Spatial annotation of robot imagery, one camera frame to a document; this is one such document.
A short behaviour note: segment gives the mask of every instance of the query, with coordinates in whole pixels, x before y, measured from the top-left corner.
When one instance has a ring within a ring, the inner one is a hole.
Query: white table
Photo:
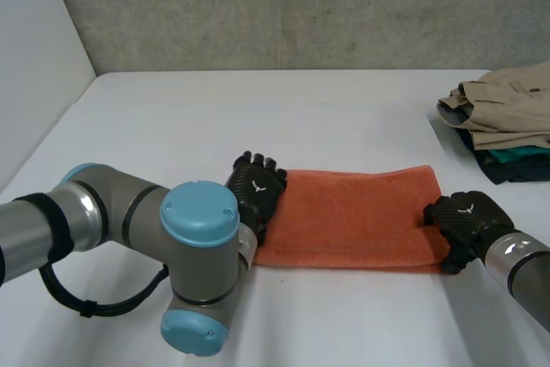
[[[437,98],[482,70],[121,73],[101,76],[7,186],[0,202],[49,191],[101,162],[167,187],[225,182],[244,150],[283,168],[377,173],[430,164],[444,193],[480,189],[550,243],[547,184],[494,186]],[[70,291],[100,303],[141,290],[159,264],[108,243],[56,265]],[[255,267],[223,351],[195,358],[159,334],[168,282],[128,315],[84,319],[37,272],[0,289],[6,366],[541,366],[550,335],[475,262],[457,277]]]

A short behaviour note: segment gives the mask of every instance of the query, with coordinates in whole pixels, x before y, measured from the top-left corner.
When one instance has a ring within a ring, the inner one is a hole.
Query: folded clothes
[[[437,110],[448,125],[470,131],[476,150],[550,149],[550,62],[463,82]]]
[[[255,263],[440,272],[449,245],[423,225],[441,195],[430,167],[387,174],[289,171]]]
[[[499,162],[489,150],[475,150],[472,137],[464,129],[456,129],[462,142],[474,154],[481,171],[495,185],[503,182],[531,182],[550,180],[550,156],[535,154],[521,156],[508,162]]]

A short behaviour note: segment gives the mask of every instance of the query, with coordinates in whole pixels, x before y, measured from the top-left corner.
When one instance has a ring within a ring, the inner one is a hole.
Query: dark clothing
[[[550,180],[550,157],[544,154],[524,156],[518,160],[500,163],[488,150],[474,150],[470,132],[455,129],[462,142],[474,154],[481,171],[495,185],[503,182],[530,182]]]

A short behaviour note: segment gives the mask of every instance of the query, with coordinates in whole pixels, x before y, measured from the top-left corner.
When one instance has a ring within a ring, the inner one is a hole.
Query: robotic arm
[[[443,270],[457,274],[481,258],[487,271],[550,333],[550,248],[515,228],[484,193],[454,193],[424,211],[449,242]]]
[[[218,353],[256,248],[286,188],[286,172],[245,152],[227,186],[187,182],[172,190],[105,165],[72,169],[50,193],[0,205],[0,284],[36,268],[63,305],[114,316],[137,307],[168,276],[174,293],[162,337],[198,356]],[[72,251],[115,241],[164,264],[140,294],[111,305],[83,302],[58,282],[52,264]]]

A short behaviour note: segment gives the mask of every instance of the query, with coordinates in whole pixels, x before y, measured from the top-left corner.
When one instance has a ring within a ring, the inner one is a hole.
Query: beige shirt
[[[468,129],[477,150],[550,148],[550,62],[461,83],[437,111],[448,125]]]

